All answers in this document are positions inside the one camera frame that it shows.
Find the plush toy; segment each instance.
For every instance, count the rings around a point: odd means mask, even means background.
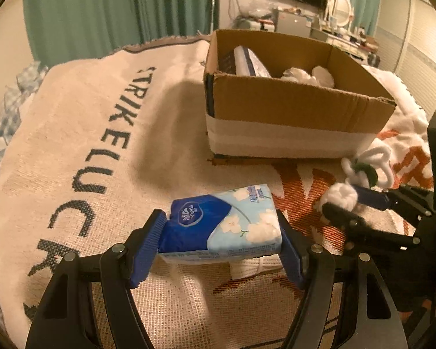
[[[389,166],[391,149],[387,145],[373,147],[353,160],[341,159],[341,167],[347,178],[345,183],[332,185],[321,197],[317,210],[326,202],[331,202],[346,210],[352,211],[357,204],[358,194],[352,185],[359,185],[368,189],[377,186],[381,189],[390,188],[394,183],[394,175]],[[379,180],[377,169],[386,175],[386,180]]]

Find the tissue package logo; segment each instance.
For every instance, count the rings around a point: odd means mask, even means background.
[[[203,211],[198,202],[187,202],[181,207],[181,216],[178,223],[184,227],[194,226],[203,218]]]
[[[249,192],[249,200],[250,200],[250,202],[258,203],[258,194],[257,194],[257,191],[255,190],[255,186],[247,187],[247,191]]]

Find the cabinet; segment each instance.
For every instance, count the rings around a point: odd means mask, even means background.
[[[379,68],[396,73],[428,119],[436,111],[436,11],[427,0],[381,0]]]

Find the orange pattern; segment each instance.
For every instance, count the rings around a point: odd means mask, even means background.
[[[313,169],[313,184],[308,198],[305,197],[303,184],[299,173],[293,165],[274,165],[283,184],[284,198],[273,195],[276,208],[286,210],[292,228],[298,229],[305,236],[312,236],[311,227],[318,232],[338,250],[344,246],[344,234],[335,227],[327,226],[320,221],[321,213],[313,208],[314,203],[323,193],[336,182],[331,173],[320,169]]]
[[[398,136],[400,134],[397,130],[388,130],[388,131],[382,131],[380,132],[376,137],[380,140],[394,138],[395,136]]]
[[[433,177],[426,178],[423,175],[424,167],[430,162],[430,157],[419,145],[410,147],[409,152],[405,155],[402,162],[394,164],[392,166],[392,170],[395,174],[399,173],[402,169],[409,166],[414,158],[416,158],[419,163],[412,170],[404,173],[400,178],[398,176],[394,176],[393,187],[399,187],[401,183],[407,184],[412,179],[415,179],[416,182],[418,182],[418,184],[425,189],[431,189],[433,187]]]
[[[252,275],[252,276],[246,277],[246,278],[230,280],[230,281],[225,282],[225,283],[219,285],[218,287],[214,288],[213,289],[213,293],[214,294],[218,294],[218,293],[221,293],[224,290],[237,289],[240,285],[246,283],[247,281],[251,281],[254,278],[255,278],[255,276]]]
[[[289,289],[294,293],[294,299],[299,299],[303,297],[303,291],[298,289],[285,275],[273,278],[272,283],[278,283],[281,287]]]
[[[400,133],[396,130],[388,130],[378,134],[380,140],[393,138]],[[413,159],[418,160],[418,164],[410,171],[404,173],[400,177],[397,174],[405,167],[410,166]],[[394,186],[398,188],[401,183],[408,183],[412,179],[416,180],[421,187],[432,188],[433,178],[426,178],[423,175],[424,168],[430,162],[428,156],[421,146],[410,147],[404,159],[397,164],[392,165],[394,172]],[[308,198],[306,198],[303,183],[299,173],[296,171],[294,165],[278,164],[274,165],[281,177],[281,182],[284,190],[284,197],[279,197],[273,194],[273,199],[276,208],[281,211],[287,211],[289,223],[292,228],[300,230],[305,236],[312,238],[312,229],[321,233],[332,245],[339,251],[344,247],[344,234],[335,227],[327,226],[320,221],[321,214],[313,208],[314,203],[323,195],[329,186],[336,182],[334,176],[329,172],[313,169],[313,184],[309,191]],[[403,228],[405,235],[409,233],[409,224],[404,220]],[[243,279],[231,280],[226,282],[213,290],[213,293],[220,293],[227,289],[236,289],[240,285],[254,279],[255,276]],[[303,292],[299,290],[293,283],[291,283],[286,276],[277,276],[272,279],[273,283],[278,283],[283,288],[288,288],[294,292],[294,298],[298,299],[303,296]]]

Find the flower print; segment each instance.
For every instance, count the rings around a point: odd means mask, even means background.
[[[247,226],[248,232],[245,238],[252,243],[262,243],[276,239],[280,232],[271,223],[259,222],[251,223]]]
[[[238,234],[241,232],[241,226],[239,224],[239,216],[237,214],[233,214],[227,216],[223,219],[223,221],[219,225],[223,232],[232,232],[234,234]]]
[[[260,213],[259,215],[263,223],[268,223],[274,228],[279,228],[278,216],[275,210],[267,208],[264,213]]]
[[[233,197],[238,201],[242,201],[246,198],[249,198],[249,192],[247,191],[246,187],[241,187],[240,189],[236,189],[236,191],[233,193]]]

